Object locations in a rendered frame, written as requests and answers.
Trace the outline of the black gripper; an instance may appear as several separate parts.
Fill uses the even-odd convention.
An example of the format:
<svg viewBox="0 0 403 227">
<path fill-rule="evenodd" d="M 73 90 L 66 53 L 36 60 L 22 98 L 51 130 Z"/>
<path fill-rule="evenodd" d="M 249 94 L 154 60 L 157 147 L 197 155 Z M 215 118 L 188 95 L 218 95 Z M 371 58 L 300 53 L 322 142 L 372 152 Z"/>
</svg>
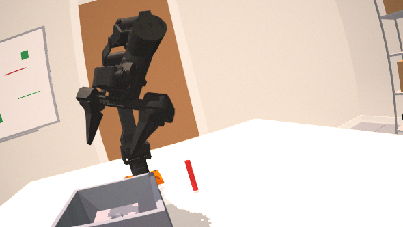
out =
<svg viewBox="0 0 403 227">
<path fill-rule="evenodd" d="M 103 114 L 101 111 L 105 106 L 121 109 L 139 110 L 139 121 L 133 137 L 130 155 L 135 156 L 149 136 L 158 128 L 166 123 L 172 123 L 175 109 L 172 101 L 167 94 L 146 92 L 143 99 L 139 99 L 142 87 L 146 86 L 147 75 L 146 68 L 134 61 L 123 61 L 123 63 L 135 63 L 137 78 L 133 88 L 130 88 L 131 96 L 124 94 L 124 90 L 107 90 L 107 95 L 102 95 L 97 88 L 82 87 L 79 88 L 76 99 L 84 108 L 86 123 L 86 142 L 91 145 Z"/>
</svg>

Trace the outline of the red peg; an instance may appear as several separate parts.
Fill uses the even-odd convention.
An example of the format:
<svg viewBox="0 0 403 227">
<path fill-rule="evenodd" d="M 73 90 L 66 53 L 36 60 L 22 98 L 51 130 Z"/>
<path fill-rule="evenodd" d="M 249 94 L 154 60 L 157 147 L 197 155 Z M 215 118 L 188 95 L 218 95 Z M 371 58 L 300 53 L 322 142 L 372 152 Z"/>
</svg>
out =
<svg viewBox="0 0 403 227">
<path fill-rule="evenodd" d="M 197 187 L 197 183 L 196 183 L 196 180 L 195 180 L 195 175 L 194 175 L 194 172 L 193 172 L 193 168 L 192 168 L 190 159 L 186 160 L 185 164 L 186 164 L 186 169 L 187 169 L 187 172 L 188 172 L 188 175 L 189 175 L 189 179 L 190 179 L 193 191 L 197 191 L 198 187 Z"/>
</svg>

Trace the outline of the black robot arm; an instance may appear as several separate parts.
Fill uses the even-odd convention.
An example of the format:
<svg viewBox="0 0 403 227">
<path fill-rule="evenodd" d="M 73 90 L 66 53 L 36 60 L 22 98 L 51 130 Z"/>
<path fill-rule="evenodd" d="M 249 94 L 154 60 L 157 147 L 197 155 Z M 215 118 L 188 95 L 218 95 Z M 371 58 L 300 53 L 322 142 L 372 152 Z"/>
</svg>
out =
<svg viewBox="0 0 403 227">
<path fill-rule="evenodd" d="M 120 65 L 123 61 L 134 61 L 148 71 L 153 54 L 166 31 L 165 21 L 152 15 L 150 10 L 140 11 L 139 16 L 117 19 L 113 34 L 108 37 L 108 44 L 102 52 L 103 67 L 94 69 L 92 87 L 100 88 L 102 95 L 105 95 L 107 90 L 124 90 L 124 94 L 131 96 L 130 88 L 133 88 L 137 78 L 136 64 L 128 62 L 120 67 L 115 65 Z M 110 53 L 112 48 L 120 46 L 124 46 L 125 51 Z M 147 174 L 150 170 L 146 160 L 152 158 L 150 143 L 146 140 L 137 154 L 131 156 L 131 144 L 137 127 L 133 110 L 118 108 L 118 115 L 122 125 L 122 161 L 130 166 L 133 176 Z"/>
</svg>

